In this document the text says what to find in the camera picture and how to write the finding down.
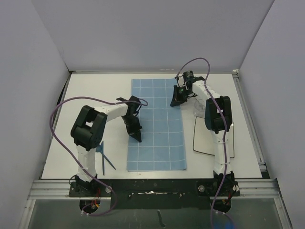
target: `white wall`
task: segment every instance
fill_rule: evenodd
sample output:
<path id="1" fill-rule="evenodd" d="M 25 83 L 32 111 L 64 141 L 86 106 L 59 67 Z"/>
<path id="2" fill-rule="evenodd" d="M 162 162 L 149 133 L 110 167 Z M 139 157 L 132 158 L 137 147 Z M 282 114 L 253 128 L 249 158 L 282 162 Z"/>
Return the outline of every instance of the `white wall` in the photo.
<path id="1" fill-rule="evenodd" d="M 70 70 L 239 68 L 273 0 L 32 0 Z M 193 69 L 206 69 L 197 61 Z"/>
<path id="2" fill-rule="evenodd" d="M 30 0 L 0 1 L 0 224 L 17 228 L 69 73 Z"/>
<path id="3" fill-rule="evenodd" d="M 305 1 L 276 0 L 244 63 L 241 82 L 268 170 L 295 229 L 304 228 Z"/>

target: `blue cloth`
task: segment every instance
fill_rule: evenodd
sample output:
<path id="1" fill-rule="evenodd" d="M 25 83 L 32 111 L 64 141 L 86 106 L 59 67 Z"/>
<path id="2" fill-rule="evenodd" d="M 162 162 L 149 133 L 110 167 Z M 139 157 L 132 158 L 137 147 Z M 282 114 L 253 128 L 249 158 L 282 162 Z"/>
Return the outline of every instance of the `blue cloth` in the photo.
<path id="1" fill-rule="evenodd" d="M 142 142 L 129 138 L 128 171 L 186 169 L 180 107 L 170 107 L 175 79 L 132 80 L 132 95 L 145 99 L 139 113 Z"/>

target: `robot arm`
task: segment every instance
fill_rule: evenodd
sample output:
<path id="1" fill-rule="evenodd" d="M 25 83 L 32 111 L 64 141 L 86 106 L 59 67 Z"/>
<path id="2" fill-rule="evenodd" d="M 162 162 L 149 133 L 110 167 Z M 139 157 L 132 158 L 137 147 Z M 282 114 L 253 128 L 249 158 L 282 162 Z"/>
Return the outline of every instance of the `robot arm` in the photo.
<path id="1" fill-rule="evenodd" d="M 198 96 L 204 101 L 206 101 L 206 109 L 205 109 L 205 125 L 207 129 L 211 131 L 211 135 L 213 137 L 214 142 L 214 150 L 215 150 L 215 163 L 214 163 L 214 172 L 217 175 L 224 173 L 224 144 L 223 144 L 223 135 L 224 135 L 224 122 L 217 111 L 215 104 L 210 98 L 208 92 L 204 86 L 204 78 L 203 77 L 194 77 L 192 71 L 187 71 L 183 73 L 183 85 L 179 84 L 174 86 L 174 94 L 171 102 L 171 106 L 180 105 L 187 101 L 190 98 L 190 95 L 193 94 L 192 97 Z M 213 89 L 208 87 L 210 93 L 213 95 L 217 104 L 220 106 L 223 115 L 225 116 L 226 123 L 228 126 L 228 130 L 230 131 L 230 125 L 232 124 L 232 112 L 231 112 L 231 101 L 228 96 L 221 96 L 216 93 Z M 226 135 L 225 144 L 226 144 L 226 154 L 227 154 L 227 171 L 226 174 L 230 174 L 232 171 L 230 165 L 230 154 L 228 147 L 228 139 L 229 135 Z"/>
<path id="2" fill-rule="evenodd" d="M 129 101 L 139 102 L 140 100 L 132 96 Z M 95 108 L 86 105 L 81 109 L 71 130 L 71 136 L 77 147 L 79 162 L 94 177 L 97 176 L 95 170 L 95 151 L 102 141 L 106 123 L 117 117 L 122 117 L 127 133 L 141 142 L 140 130 L 142 127 L 138 117 L 136 117 L 140 108 L 139 104 L 125 103 Z M 92 178 L 83 171 L 83 168 L 79 167 L 75 180 L 80 186 L 90 189 Z"/>

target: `purple cable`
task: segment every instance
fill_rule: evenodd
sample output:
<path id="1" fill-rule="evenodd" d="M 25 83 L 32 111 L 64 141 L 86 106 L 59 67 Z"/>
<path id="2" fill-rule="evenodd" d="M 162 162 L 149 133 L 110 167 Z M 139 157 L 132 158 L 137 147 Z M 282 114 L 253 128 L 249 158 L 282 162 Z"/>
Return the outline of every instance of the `purple cable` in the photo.
<path id="1" fill-rule="evenodd" d="M 213 211 L 216 211 L 216 210 L 214 209 L 214 205 L 215 205 L 215 201 L 216 201 L 216 199 L 217 199 L 217 196 L 218 196 L 218 194 L 219 194 L 219 192 L 220 192 L 220 189 L 221 189 L 221 187 L 222 187 L 223 184 L 224 184 L 224 179 L 225 179 L 225 175 L 226 175 L 226 172 L 227 172 L 227 164 L 226 164 L 226 163 L 227 163 L 227 150 L 226 150 L 226 147 L 225 147 L 225 135 L 226 135 L 226 133 L 227 133 L 227 123 L 226 123 L 226 121 L 225 121 L 223 112 L 221 111 L 219 105 L 217 104 L 217 102 L 216 102 L 216 100 L 214 99 L 213 95 L 211 94 L 211 92 L 209 91 L 209 89 L 208 89 L 207 86 L 206 86 L 206 81 L 207 81 L 207 79 L 208 79 L 208 77 L 209 77 L 210 69 L 211 69 L 210 63 L 208 62 L 208 60 L 207 60 L 206 58 L 198 57 L 198 58 L 195 58 L 195 59 L 190 60 L 189 62 L 187 62 L 185 65 L 182 66 L 182 68 L 181 68 L 181 69 L 179 70 L 179 72 L 177 73 L 177 76 L 179 76 L 180 72 L 182 71 L 182 69 L 183 69 L 187 64 L 189 64 L 190 62 L 193 62 L 193 61 L 195 61 L 195 60 L 204 60 L 204 61 L 206 61 L 206 63 L 208 64 L 208 72 L 207 72 L 206 77 L 205 77 L 204 87 L 205 87 L 207 93 L 209 94 L 209 96 L 211 97 L 213 103 L 215 104 L 215 106 L 216 106 L 217 110 L 219 111 L 219 114 L 220 114 L 220 116 L 221 116 L 221 118 L 222 118 L 222 120 L 223 120 L 223 122 L 224 122 L 224 136 L 223 136 L 223 142 L 224 142 L 224 162 L 225 162 L 225 165 L 224 165 L 224 176 L 223 176 L 223 179 L 222 179 L 221 182 L 220 182 L 219 188 L 218 188 L 218 190 L 217 190 L 217 192 L 216 192 L 216 194 L 215 194 L 215 197 L 214 197 L 214 199 L 213 199 L 213 202 L 212 202 L 212 205 L 211 205 L 211 213 L 210 213 L 211 226 L 212 226 L 212 228 L 214 228 L 214 224 L 213 224 Z M 218 211 L 218 212 L 220 212 L 220 213 L 226 215 L 226 216 L 230 219 L 230 221 L 235 225 L 235 223 L 233 222 L 232 218 L 231 218 L 229 215 L 227 215 L 227 214 L 225 214 L 224 212 L 221 212 L 221 211 Z"/>
<path id="2" fill-rule="evenodd" d="M 72 151 L 57 137 L 57 135 L 55 134 L 54 130 L 53 130 L 53 117 L 54 117 L 54 114 L 56 113 L 56 111 L 58 110 L 58 108 L 60 108 L 63 104 L 65 104 L 66 102 L 69 102 L 71 100 L 76 100 L 76 99 L 89 99 L 89 100 L 94 100 L 94 101 L 97 101 L 97 102 L 101 102 L 101 103 L 104 103 L 104 104 L 108 104 L 108 105 L 117 105 L 117 104 L 125 104 L 125 103 L 135 103 L 135 104 L 140 104 L 142 106 L 147 106 L 148 105 L 148 102 L 144 99 L 139 99 L 141 101 L 144 101 L 146 102 L 146 104 L 142 104 L 140 102 L 137 102 L 137 101 L 122 101 L 122 102 L 117 102 L 117 103 L 109 103 L 107 101 L 104 101 L 104 100 L 100 100 L 100 99 L 96 99 L 96 98 L 91 98 L 91 97 L 85 97 L 85 96 L 79 96 L 79 97 L 73 97 L 73 98 L 70 98 L 70 99 L 67 99 L 67 100 L 64 100 L 62 101 L 61 103 L 59 103 L 55 109 L 52 111 L 51 115 L 50 115 L 50 120 L 49 120 L 49 126 L 50 126 L 50 130 L 51 130 L 51 133 L 53 135 L 53 137 L 56 139 L 56 141 L 58 141 L 58 143 L 63 147 L 65 148 L 68 153 L 73 157 L 73 159 L 75 160 L 75 162 L 79 165 L 79 167 L 88 175 L 90 176 L 93 180 L 95 180 L 96 182 L 100 183 L 101 185 L 107 187 L 110 189 L 110 191 L 113 193 L 113 195 L 115 196 L 115 203 L 114 205 L 108 209 L 107 211 L 105 212 L 102 212 L 102 213 L 99 213 L 99 214 L 89 214 L 89 216 L 102 216 L 102 215 L 105 215 L 107 214 L 108 212 L 112 211 L 115 206 L 117 205 L 118 203 L 118 198 L 117 198 L 117 195 L 116 193 L 114 192 L 114 190 L 112 188 L 110 188 L 108 185 L 106 185 L 104 182 L 100 181 L 99 179 L 95 178 L 94 176 L 92 176 L 83 166 L 82 164 L 79 162 L 79 160 L 76 158 L 76 156 L 74 156 L 74 154 L 72 153 Z"/>

